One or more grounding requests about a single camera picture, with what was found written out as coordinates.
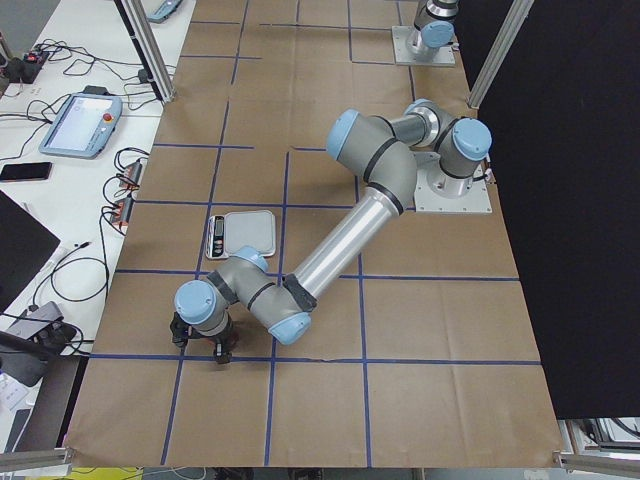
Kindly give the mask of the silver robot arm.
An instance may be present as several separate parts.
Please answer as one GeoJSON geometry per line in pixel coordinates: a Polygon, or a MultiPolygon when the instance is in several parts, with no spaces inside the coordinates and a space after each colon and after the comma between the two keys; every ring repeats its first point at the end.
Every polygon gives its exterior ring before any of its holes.
{"type": "Polygon", "coordinates": [[[419,60],[432,60],[455,34],[458,0],[420,0],[414,17],[414,31],[407,40],[419,60]]]}
{"type": "Polygon", "coordinates": [[[192,339],[213,346],[219,364],[230,361],[237,342],[229,308],[243,305],[280,344],[291,345],[309,329],[319,297],[375,235],[412,203],[418,183],[417,149],[438,157],[436,179],[474,182],[492,145],[489,128],[454,117],[419,99],[395,119],[344,111],[326,140],[327,153],[366,187],[349,213],[280,284],[267,276],[267,261],[244,243],[202,280],[182,284],[174,296],[173,344],[192,339]]]}

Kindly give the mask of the arm grey base plate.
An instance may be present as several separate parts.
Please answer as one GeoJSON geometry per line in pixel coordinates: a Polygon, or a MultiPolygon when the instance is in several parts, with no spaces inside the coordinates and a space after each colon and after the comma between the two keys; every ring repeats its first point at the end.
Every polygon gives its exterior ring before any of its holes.
{"type": "Polygon", "coordinates": [[[435,152],[415,152],[417,183],[414,205],[418,213],[490,214],[492,206],[482,163],[466,179],[448,176],[435,152]]]}
{"type": "Polygon", "coordinates": [[[422,44],[413,26],[393,26],[394,61],[403,66],[454,67],[455,56],[450,45],[430,48],[422,44]]]}

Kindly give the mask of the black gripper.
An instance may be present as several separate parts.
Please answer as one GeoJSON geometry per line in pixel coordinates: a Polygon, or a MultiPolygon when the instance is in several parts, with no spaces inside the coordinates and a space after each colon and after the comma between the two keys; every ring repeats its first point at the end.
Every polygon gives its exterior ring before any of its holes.
{"type": "MultiPolygon", "coordinates": [[[[190,339],[190,325],[181,316],[173,313],[169,325],[172,343],[177,348],[185,348],[190,339]]],[[[228,313],[221,317],[221,322],[215,328],[213,357],[217,364],[229,364],[232,359],[232,350],[236,341],[236,331],[233,320],[228,313]]]]}

